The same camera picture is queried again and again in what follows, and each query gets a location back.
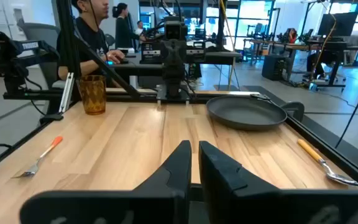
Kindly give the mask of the black table clamp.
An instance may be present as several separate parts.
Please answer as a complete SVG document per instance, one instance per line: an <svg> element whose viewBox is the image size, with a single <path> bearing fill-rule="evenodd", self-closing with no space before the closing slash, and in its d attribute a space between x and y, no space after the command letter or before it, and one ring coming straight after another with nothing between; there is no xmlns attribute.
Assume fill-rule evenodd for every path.
<svg viewBox="0 0 358 224"><path fill-rule="evenodd" d="M296 119L299 122L303 121L305 106L303 103L297 101L291 101L284 105L281 105L281 108L284 109L290 116Z"/></svg>

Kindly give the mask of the black desk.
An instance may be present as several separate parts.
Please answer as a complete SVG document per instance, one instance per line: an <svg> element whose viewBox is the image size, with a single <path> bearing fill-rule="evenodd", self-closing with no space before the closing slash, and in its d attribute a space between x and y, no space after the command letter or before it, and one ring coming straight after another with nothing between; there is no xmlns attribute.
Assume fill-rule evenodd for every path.
<svg viewBox="0 0 358 224"><path fill-rule="evenodd" d="M141 63L141 53L132 54L132 58L126 58L128 63L110 65L118 74L122 76L162 76L162 64L160 63ZM231 65L234 58L241 58L237 52L206 52L204 54L188 54L185 63L200 63L213 65Z"/></svg>

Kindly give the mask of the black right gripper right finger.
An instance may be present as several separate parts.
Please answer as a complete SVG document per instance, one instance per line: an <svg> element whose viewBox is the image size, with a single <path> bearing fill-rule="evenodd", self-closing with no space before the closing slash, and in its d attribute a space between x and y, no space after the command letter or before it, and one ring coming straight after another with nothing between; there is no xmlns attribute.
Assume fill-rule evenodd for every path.
<svg viewBox="0 0 358 224"><path fill-rule="evenodd" d="M358 224L358 190L280 189L207 141L198 157L212 224Z"/></svg>

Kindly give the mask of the amber textured glass cup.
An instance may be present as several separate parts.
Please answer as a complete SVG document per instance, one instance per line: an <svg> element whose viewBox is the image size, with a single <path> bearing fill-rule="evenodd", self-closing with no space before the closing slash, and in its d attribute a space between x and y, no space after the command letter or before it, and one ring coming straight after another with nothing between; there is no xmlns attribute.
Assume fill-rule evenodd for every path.
<svg viewBox="0 0 358 224"><path fill-rule="evenodd" d="M101 75L81 77L78 88L86 114L98 115L106 111L106 77Z"/></svg>

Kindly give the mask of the orange-handled metal fork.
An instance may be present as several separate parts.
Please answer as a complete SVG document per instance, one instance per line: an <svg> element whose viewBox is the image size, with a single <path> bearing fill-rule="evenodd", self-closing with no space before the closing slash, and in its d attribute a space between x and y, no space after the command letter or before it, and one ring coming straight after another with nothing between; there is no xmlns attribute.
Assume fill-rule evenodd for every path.
<svg viewBox="0 0 358 224"><path fill-rule="evenodd" d="M43 161L44 157L53 150L57 145L59 145L63 141L62 136L57 136L51 145L39 156L39 158L36 160L36 162L30 166L25 172L22 174L13 177L13 179L23 178L23 177L32 177L34 176L38 170L39 170L39 164Z"/></svg>

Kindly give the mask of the grey office chair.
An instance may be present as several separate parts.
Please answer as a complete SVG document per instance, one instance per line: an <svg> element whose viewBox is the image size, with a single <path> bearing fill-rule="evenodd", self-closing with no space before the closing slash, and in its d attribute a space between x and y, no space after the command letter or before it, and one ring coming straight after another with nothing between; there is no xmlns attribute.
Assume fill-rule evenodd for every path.
<svg viewBox="0 0 358 224"><path fill-rule="evenodd" d="M17 23L17 26L23 30L27 40L44 40L48 45L55 49L57 48L57 38L60 33L58 27L48 24L24 22L22 19ZM48 89L53 88L53 84L58 81L57 62L45 62L39 66Z"/></svg>

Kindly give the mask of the black control box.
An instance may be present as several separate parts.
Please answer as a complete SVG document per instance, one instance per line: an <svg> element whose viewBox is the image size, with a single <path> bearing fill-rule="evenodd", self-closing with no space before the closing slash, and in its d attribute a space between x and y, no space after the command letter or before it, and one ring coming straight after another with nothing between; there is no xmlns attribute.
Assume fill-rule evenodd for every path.
<svg viewBox="0 0 358 224"><path fill-rule="evenodd" d="M187 45L186 48L186 62L187 63L201 63L205 60L205 42L193 42Z"/></svg>
<svg viewBox="0 0 358 224"><path fill-rule="evenodd" d="M162 63L161 43L143 42L141 45L140 63L159 64Z"/></svg>

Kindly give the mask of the black computer monitor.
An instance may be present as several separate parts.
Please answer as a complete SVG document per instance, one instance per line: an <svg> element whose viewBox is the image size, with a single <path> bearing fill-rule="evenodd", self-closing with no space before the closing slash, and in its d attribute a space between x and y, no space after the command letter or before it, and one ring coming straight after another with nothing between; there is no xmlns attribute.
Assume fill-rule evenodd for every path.
<svg viewBox="0 0 358 224"><path fill-rule="evenodd" d="M324 14L318 30L318 35L328 35L332 28L332 36L350 36L356 22L358 12Z"/></svg>

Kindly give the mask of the yellow-handled metal spoon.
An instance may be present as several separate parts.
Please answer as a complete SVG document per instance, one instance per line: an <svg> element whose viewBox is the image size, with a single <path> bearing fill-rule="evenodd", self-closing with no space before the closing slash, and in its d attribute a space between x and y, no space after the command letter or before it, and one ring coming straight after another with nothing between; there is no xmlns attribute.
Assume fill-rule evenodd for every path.
<svg viewBox="0 0 358 224"><path fill-rule="evenodd" d="M358 187L358 182L345 177L340 174L336 174L327 164L327 162L305 141L302 139L297 140L297 143L324 169L327 178L344 185L350 185Z"/></svg>

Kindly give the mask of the black frame post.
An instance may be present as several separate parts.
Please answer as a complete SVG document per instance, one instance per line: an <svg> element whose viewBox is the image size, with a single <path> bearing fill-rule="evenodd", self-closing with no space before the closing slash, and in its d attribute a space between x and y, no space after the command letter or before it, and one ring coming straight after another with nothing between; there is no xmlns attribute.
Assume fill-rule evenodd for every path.
<svg viewBox="0 0 358 224"><path fill-rule="evenodd" d="M64 59L67 62L68 71L73 73L73 90L71 100L80 101L76 79L81 75L78 47L75 37L74 17L72 14L71 0L56 0L59 23L61 28L61 45L64 51Z"/></svg>

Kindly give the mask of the black diagonal frame brace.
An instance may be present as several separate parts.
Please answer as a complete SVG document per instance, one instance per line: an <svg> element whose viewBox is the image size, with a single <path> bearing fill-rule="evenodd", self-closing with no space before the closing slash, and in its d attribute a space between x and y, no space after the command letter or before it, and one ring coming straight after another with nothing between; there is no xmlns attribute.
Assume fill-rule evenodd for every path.
<svg viewBox="0 0 358 224"><path fill-rule="evenodd" d="M104 71L107 77L112 78L114 81L117 81L120 86L123 87L126 93L119 93L118 95L107 94L107 101L140 101L145 97L144 94L139 93L134 87L130 86L123 78L121 78L116 71L106 65L96 53L91 50L90 46L82 39L78 29L75 27L74 31L70 34L70 40L73 44L74 50L80 50L84 52L87 56L93 60L99 68Z"/></svg>

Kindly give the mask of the dark grey round plate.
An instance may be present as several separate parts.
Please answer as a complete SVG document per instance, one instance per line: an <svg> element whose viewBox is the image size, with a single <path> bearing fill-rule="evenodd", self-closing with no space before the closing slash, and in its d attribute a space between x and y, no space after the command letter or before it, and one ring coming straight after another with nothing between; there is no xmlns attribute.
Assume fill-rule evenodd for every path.
<svg viewBox="0 0 358 224"><path fill-rule="evenodd" d="M265 131L286 121L287 112L270 98L257 95L219 96L206 104L208 114L217 122L245 131Z"/></svg>

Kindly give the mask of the white aluminium bar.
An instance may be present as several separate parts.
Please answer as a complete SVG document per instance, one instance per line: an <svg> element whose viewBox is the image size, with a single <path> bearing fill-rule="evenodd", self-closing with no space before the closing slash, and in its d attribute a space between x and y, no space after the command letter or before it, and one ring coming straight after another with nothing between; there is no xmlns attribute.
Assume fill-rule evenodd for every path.
<svg viewBox="0 0 358 224"><path fill-rule="evenodd" d="M58 112L60 114L63 114L69 108L74 80L74 73L69 73L65 82L65 87L63 89L63 95L59 106Z"/></svg>

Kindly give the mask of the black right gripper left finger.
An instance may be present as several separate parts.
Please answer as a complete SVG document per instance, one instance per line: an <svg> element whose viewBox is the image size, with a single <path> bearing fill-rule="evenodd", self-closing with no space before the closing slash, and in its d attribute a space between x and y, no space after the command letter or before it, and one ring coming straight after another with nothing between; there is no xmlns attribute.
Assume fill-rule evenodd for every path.
<svg viewBox="0 0 358 224"><path fill-rule="evenodd" d="M191 144L182 141L132 190L53 190L26 200L21 224L182 224L188 221Z"/></svg>

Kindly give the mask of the black computer tower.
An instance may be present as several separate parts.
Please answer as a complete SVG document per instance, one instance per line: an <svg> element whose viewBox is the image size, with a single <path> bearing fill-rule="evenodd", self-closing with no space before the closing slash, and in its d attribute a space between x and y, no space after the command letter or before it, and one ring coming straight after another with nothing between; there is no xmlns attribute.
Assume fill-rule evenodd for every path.
<svg viewBox="0 0 358 224"><path fill-rule="evenodd" d="M266 55L262 67L262 76L272 81L289 81L291 60L281 55Z"/></svg>

